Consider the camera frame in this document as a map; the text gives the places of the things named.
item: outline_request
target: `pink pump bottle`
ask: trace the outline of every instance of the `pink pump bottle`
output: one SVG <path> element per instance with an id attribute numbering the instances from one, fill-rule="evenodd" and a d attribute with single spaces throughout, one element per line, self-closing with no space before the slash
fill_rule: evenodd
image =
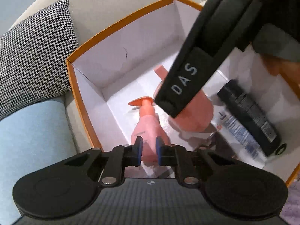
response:
<path id="1" fill-rule="evenodd" d="M 145 162 L 157 162 L 156 137 L 161 136 L 166 145 L 170 144 L 152 104 L 151 97 L 141 97 L 128 103 L 130 106 L 140 106 L 139 122 L 131 135 L 131 144 L 134 144 L 137 136 L 143 138 L 142 161 Z"/>
<path id="2" fill-rule="evenodd" d="M 154 72 L 162 81 L 168 74 L 168 71 L 162 65 L 158 65 Z M 157 94 L 160 86 L 161 83 L 158 85 L 154 96 Z M 183 131 L 199 133 L 209 126 L 213 115 L 214 107 L 212 102 L 207 98 L 203 90 L 200 90 L 175 119 L 171 117 L 169 119 Z"/>

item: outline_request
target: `gray ridged surface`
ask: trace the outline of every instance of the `gray ridged surface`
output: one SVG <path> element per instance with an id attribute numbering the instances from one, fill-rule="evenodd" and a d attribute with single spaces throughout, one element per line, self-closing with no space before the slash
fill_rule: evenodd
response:
<path id="1" fill-rule="evenodd" d="M 283 225 L 274 217 L 261 222 L 242 222 L 213 210 L 198 190 L 187 189 L 175 179 L 126 179 L 116 188 L 103 189 L 96 201 L 72 217 L 41 221 L 23 217 L 15 225 Z"/>

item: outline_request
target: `purple fabric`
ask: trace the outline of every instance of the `purple fabric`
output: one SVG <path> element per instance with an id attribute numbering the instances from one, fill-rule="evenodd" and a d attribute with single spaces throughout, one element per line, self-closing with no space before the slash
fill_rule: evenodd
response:
<path id="1" fill-rule="evenodd" d="M 280 217 L 290 225 L 300 225 L 300 182 L 289 187 L 289 196 Z"/>

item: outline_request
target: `black and white pillow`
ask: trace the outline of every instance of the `black and white pillow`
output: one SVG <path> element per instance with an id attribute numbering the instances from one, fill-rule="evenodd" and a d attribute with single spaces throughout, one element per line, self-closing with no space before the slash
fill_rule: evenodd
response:
<path id="1" fill-rule="evenodd" d="M 71 90 L 65 60 L 78 41 L 68 6 L 58 0 L 0 37 L 0 120 Z"/>

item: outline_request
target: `white logo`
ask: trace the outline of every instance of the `white logo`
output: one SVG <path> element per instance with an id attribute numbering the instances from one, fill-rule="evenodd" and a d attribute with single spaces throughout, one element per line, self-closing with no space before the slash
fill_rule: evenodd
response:
<path id="1" fill-rule="evenodd" d="M 149 185 L 154 185 L 155 182 L 154 182 L 153 180 L 151 180 L 151 181 L 148 181 L 147 184 L 149 184 Z"/>

